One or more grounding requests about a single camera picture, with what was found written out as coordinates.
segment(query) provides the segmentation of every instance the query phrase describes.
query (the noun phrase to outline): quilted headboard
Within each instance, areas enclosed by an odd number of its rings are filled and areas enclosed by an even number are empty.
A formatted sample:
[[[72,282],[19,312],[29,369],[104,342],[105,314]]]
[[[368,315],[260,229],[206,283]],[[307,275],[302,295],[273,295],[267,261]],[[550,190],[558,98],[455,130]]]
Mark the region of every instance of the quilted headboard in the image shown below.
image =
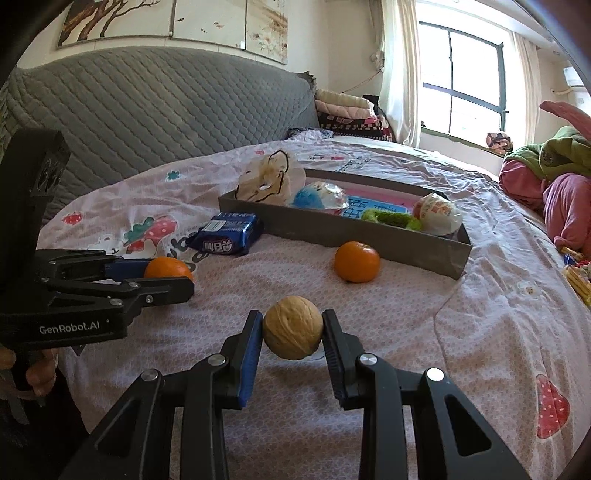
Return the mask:
[[[184,158],[318,127],[314,79],[190,48],[124,47],[15,69],[0,90],[0,155],[19,128],[71,151],[45,221],[76,197]]]

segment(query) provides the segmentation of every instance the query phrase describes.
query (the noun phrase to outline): green blanket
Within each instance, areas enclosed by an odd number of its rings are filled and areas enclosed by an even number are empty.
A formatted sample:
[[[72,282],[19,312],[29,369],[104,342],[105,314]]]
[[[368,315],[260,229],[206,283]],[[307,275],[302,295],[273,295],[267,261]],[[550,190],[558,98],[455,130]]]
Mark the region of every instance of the green blanket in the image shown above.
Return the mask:
[[[518,148],[505,160],[522,162],[540,180],[554,181],[564,173],[591,177],[591,144],[573,127],[562,127],[544,144]]]

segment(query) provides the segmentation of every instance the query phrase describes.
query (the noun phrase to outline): white curtain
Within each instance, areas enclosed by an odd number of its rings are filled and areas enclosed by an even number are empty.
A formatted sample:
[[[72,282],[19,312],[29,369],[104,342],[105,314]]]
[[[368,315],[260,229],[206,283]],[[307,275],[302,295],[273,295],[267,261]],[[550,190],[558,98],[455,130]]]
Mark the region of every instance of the white curtain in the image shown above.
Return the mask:
[[[379,103],[388,115],[397,142],[418,147],[421,64],[415,0],[382,0],[382,12],[384,77]]]
[[[377,71],[384,68],[384,14],[382,12],[382,0],[368,0],[369,14],[375,32],[375,52],[371,55],[371,61]]]
[[[513,52],[505,59],[507,123],[505,130],[515,148],[533,144],[540,119],[542,84],[537,47],[523,36],[512,33]]]

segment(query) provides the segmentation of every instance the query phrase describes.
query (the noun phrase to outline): painting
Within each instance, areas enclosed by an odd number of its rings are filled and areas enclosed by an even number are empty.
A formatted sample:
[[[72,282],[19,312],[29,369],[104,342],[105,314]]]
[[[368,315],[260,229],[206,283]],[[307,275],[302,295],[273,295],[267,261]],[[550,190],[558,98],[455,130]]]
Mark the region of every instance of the painting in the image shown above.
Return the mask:
[[[248,0],[246,49],[287,64],[287,0]]]
[[[246,0],[177,0],[174,38],[244,48]]]
[[[167,37],[173,0],[74,0],[57,46],[98,38]]]

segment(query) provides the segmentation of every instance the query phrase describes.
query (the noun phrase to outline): mandarin orange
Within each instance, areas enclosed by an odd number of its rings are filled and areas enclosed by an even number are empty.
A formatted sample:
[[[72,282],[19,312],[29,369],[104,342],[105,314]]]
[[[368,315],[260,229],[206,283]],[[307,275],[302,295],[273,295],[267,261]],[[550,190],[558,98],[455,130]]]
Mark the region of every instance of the mandarin orange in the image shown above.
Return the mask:
[[[188,277],[193,274],[185,262],[172,257],[154,258],[144,271],[144,278]]]
[[[343,280],[365,283],[379,273],[379,254],[369,245],[347,242],[335,254],[335,272]]]

